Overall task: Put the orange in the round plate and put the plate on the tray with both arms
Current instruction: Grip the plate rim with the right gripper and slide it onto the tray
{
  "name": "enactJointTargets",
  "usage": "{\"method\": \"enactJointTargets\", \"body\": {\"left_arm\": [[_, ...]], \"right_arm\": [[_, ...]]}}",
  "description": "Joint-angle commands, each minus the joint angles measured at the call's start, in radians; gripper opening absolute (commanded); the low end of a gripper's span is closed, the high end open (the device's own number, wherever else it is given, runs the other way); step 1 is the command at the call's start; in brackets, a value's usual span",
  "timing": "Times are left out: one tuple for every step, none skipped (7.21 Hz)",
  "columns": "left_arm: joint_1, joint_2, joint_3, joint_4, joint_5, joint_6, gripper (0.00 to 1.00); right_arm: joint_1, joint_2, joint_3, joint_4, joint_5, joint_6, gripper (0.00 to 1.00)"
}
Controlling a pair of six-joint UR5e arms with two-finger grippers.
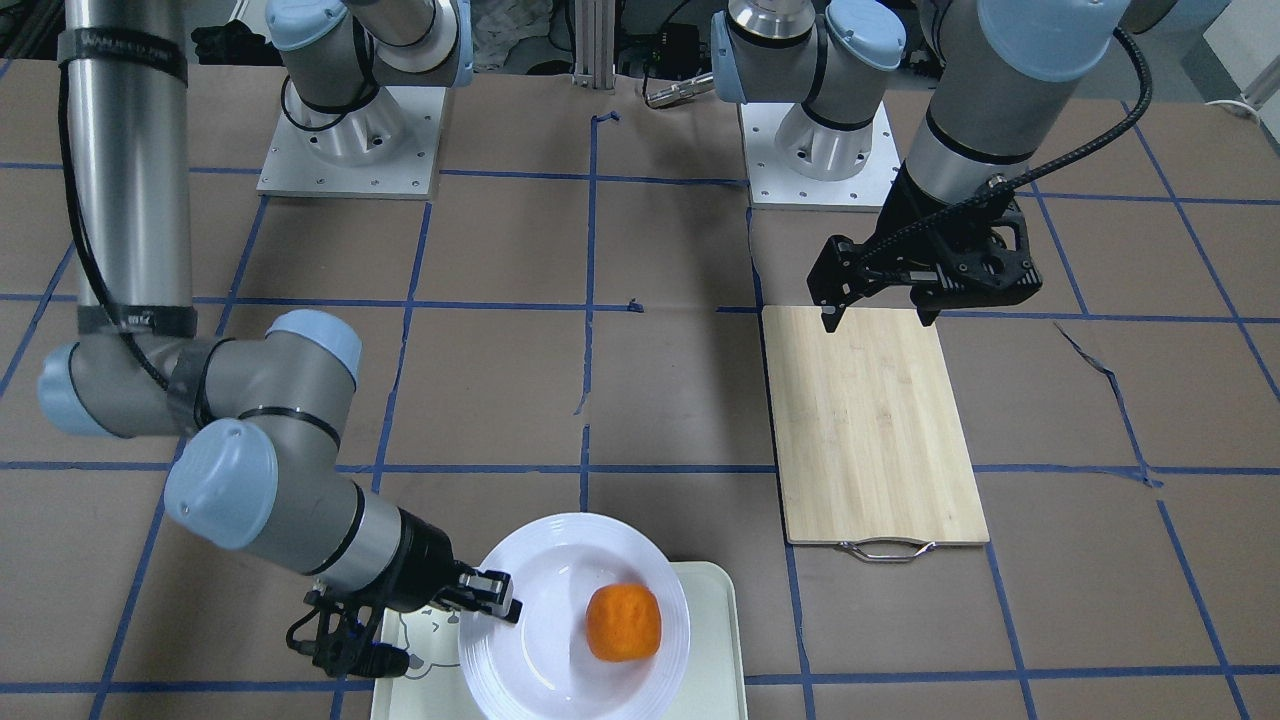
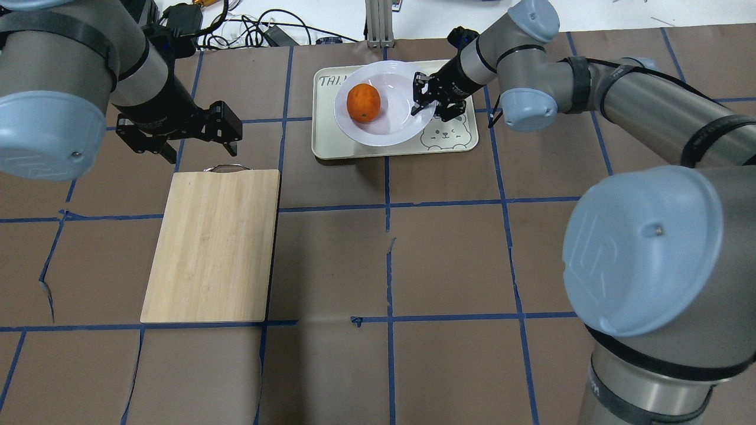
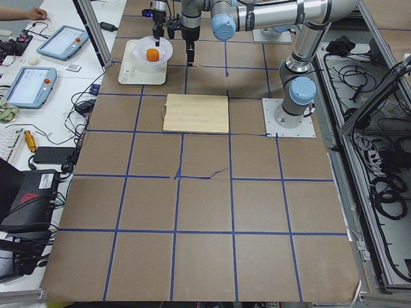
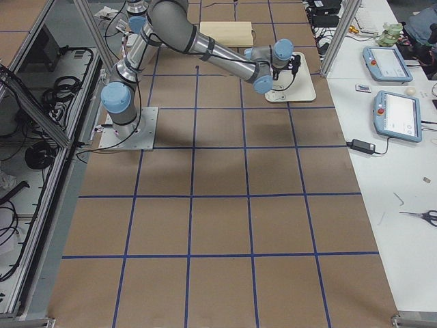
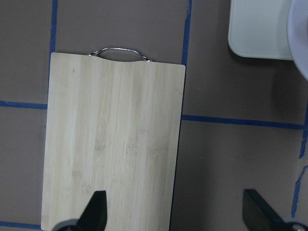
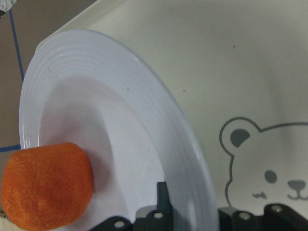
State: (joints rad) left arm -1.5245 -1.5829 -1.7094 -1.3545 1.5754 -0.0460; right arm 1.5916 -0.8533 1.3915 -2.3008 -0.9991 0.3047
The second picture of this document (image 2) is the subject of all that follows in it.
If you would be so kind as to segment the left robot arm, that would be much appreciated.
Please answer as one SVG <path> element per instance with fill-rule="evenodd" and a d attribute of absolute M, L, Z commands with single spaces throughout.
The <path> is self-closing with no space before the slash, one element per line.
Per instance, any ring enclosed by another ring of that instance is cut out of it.
<path fill-rule="evenodd" d="M 237 156 L 242 123 L 217 100 L 199 107 L 176 78 L 178 58 L 226 19 L 181 32 L 141 25 L 119 1 L 3 1 L 1 169 L 72 181 L 91 169 L 119 111 L 116 134 L 135 153 L 177 161 L 171 140 L 197 138 Z"/>

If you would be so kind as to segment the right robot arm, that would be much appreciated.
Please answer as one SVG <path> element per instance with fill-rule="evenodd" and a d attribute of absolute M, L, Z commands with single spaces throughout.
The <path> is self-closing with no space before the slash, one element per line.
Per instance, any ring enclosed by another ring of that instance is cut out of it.
<path fill-rule="evenodd" d="M 510 129 L 597 111 L 667 161 L 591 187 L 565 231 L 563 281 L 593 336 L 580 424 L 699 424 L 754 363 L 754 118 L 629 57 L 565 57 L 548 1 L 521 1 L 413 78 L 412 113 L 449 121 L 498 80 Z"/>

